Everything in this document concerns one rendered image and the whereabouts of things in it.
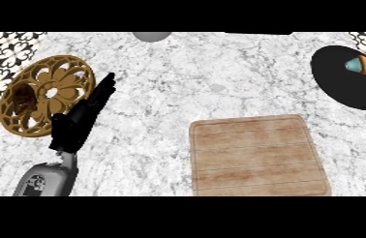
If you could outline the dark brown cupcake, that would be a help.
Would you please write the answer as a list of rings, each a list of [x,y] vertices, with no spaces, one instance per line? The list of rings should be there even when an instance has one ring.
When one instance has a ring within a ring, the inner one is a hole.
[[[20,83],[13,87],[13,104],[16,114],[22,114],[28,110],[34,111],[37,109],[34,90],[26,83]]]

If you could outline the teal and orange object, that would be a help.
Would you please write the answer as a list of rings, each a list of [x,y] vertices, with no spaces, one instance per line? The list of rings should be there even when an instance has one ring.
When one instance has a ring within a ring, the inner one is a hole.
[[[348,71],[366,74],[366,56],[357,55],[344,63],[344,66]]]

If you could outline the black and white patterned tile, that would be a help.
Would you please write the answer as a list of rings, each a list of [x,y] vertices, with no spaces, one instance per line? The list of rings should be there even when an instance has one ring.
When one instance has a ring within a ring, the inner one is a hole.
[[[350,32],[348,35],[356,43],[357,49],[366,53],[366,32]]]
[[[0,93],[22,71],[46,32],[0,32]]]

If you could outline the grey rounded object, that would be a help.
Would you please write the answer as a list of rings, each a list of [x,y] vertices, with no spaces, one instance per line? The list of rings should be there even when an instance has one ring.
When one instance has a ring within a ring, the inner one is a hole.
[[[170,32],[134,32],[134,37],[146,43],[155,43],[162,41],[170,35]]]

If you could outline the wooden cutting board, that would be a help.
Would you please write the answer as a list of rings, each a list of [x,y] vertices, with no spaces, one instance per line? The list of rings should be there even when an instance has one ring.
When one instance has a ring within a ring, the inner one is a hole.
[[[193,195],[332,194],[299,115],[196,121],[189,137]]]

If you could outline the gold openwork round trivet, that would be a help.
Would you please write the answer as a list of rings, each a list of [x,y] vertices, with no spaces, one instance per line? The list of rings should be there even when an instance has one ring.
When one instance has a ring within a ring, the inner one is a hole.
[[[15,110],[13,88],[26,84],[35,97],[35,110],[20,114]],[[51,133],[51,116],[68,113],[96,86],[87,63],[72,55],[54,55],[32,63],[12,80],[0,97],[0,123],[4,129],[23,137]]]

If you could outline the black round pan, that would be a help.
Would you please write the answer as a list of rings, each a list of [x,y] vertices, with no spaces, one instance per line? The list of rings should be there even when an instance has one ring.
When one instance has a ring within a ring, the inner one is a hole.
[[[348,71],[344,66],[357,55],[366,56],[366,53],[341,45],[327,45],[314,52],[310,68],[329,97],[348,107],[366,110],[366,74]]]

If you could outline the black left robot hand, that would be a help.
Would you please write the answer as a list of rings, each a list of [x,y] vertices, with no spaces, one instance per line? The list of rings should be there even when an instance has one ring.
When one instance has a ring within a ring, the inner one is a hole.
[[[66,114],[53,115],[50,149],[71,154],[80,150],[113,92],[115,74],[109,73],[88,98],[78,101]]]

